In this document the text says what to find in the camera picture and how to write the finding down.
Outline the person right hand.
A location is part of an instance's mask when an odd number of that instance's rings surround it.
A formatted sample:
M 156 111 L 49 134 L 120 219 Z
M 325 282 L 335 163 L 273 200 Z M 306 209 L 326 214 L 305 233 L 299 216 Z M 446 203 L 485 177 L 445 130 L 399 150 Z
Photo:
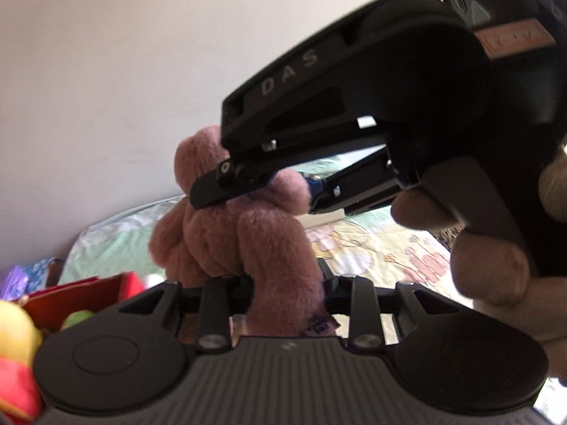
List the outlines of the person right hand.
M 539 196 L 547 213 L 566 223 L 566 150 L 542 173 Z M 391 216 L 410 229 L 456 226 L 455 217 L 427 194 L 404 191 Z M 463 229 L 451 252 L 455 287 L 474 308 L 530 335 L 543 347 L 548 376 L 566 387 L 566 277 L 533 277 L 525 253 L 512 243 Z

